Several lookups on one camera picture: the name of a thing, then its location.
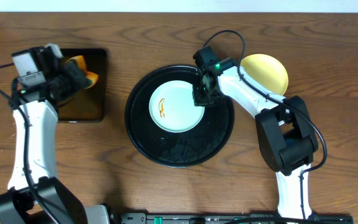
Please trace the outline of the orange green scrub sponge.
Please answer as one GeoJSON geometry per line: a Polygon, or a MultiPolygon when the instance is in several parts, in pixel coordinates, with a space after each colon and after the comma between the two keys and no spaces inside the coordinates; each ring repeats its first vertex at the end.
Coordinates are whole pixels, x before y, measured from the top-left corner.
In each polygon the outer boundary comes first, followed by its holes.
{"type": "Polygon", "coordinates": [[[99,75],[88,70],[84,56],[77,55],[65,60],[62,63],[65,85],[78,91],[95,86],[99,75]]]}

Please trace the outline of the mint green plate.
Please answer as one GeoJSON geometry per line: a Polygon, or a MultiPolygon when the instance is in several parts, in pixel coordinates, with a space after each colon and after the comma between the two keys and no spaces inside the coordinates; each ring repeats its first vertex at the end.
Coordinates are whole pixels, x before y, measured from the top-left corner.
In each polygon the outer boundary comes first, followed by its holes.
{"type": "Polygon", "coordinates": [[[181,80],[161,84],[149,100],[153,122],[171,133],[193,129],[203,118],[204,111],[203,106],[195,106],[193,85],[181,80]]]}

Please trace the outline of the yellow plate with stain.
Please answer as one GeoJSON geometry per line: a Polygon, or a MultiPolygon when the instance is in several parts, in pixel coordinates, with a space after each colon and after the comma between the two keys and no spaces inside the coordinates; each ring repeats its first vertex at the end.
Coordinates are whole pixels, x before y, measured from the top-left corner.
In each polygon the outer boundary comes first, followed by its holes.
{"type": "Polygon", "coordinates": [[[281,62],[266,54],[252,54],[241,60],[245,71],[270,91],[284,95],[288,88],[288,73],[281,62]]]}

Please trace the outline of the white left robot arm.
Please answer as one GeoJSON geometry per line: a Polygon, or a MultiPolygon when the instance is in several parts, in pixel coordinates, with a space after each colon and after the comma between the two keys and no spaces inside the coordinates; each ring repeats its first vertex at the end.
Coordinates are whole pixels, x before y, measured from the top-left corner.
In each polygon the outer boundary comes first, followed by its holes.
{"type": "Polygon", "coordinates": [[[55,130],[59,102],[97,81],[83,63],[34,69],[13,79],[9,105],[16,122],[16,154],[0,223],[110,223],[105,205],[84,206],[59,180],[55,130]]]}

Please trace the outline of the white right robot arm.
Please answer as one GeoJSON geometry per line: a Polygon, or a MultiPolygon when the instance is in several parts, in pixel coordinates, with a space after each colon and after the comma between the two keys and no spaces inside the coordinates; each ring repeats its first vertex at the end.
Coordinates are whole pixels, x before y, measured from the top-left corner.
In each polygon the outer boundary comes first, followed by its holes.
{"type": "Polygon", "coordinates": [[[201,81],[193,87],[196,106],[212,106],[226,98],[239,103],[254,119],[261,155],[276,173],[283,218],[309,218],[308,170],[318,149],[305,102],[286,98],[288,74],[275,58],[246,56],[240,62],[216,56],[193,57],[201,81]]]}

